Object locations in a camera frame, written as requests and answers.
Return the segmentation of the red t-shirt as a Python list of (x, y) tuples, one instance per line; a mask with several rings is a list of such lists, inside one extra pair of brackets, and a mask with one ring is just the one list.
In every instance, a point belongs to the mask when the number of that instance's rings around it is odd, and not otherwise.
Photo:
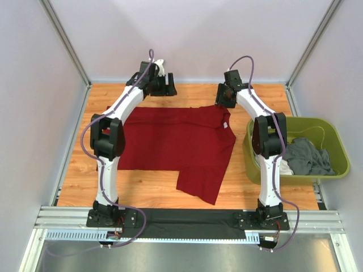
[(236, 141), (229, 119), (221, 105), (138, 107), (126, 120), (117, 168), (177, 171), (178, 190), (214, 205)]

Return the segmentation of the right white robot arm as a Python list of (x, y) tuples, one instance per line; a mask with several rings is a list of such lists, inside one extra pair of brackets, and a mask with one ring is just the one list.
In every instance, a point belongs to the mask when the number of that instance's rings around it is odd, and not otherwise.
[(254, 120), (251, 144), (260, 164), (261, 191), (255, 212), (256, 224), (269, 228), (282, 217), (280, 164), (287, 145), (286, 116), (269, 108), (252, 89), (243, 83), (238, 70), (224, 73), (225, 82), (218, 85), (216, 104), (228, 108), (240, 105)]

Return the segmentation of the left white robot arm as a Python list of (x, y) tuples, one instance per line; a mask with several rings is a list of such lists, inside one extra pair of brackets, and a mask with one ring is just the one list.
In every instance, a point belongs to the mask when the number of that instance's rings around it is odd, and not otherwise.
[(86, 226), (116, 227), (122, 210), (117, 206), (117, 168), (125, 149), (124, 124), (135, 107), (147, 96), (175, 96), (173, 73), (165, 73), (164, 60), (141, 62), (140, 70), (126, 83), (119, 98), (91, 122), (90, 147), (97, 159), (98, 192), (88, 212)]

